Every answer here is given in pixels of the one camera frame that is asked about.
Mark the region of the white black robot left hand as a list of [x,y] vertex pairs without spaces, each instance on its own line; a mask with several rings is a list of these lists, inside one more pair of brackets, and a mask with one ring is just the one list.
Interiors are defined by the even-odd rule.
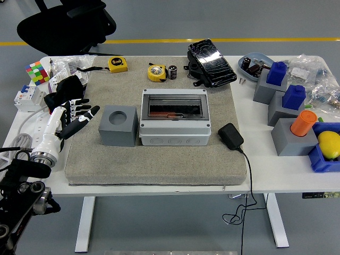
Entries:
[[72,99],[57,106],[50,115],[42,136],[30,160],[54,167],[63,149],[64,141],[83,129],[100,110],[90,106],[89,99]]

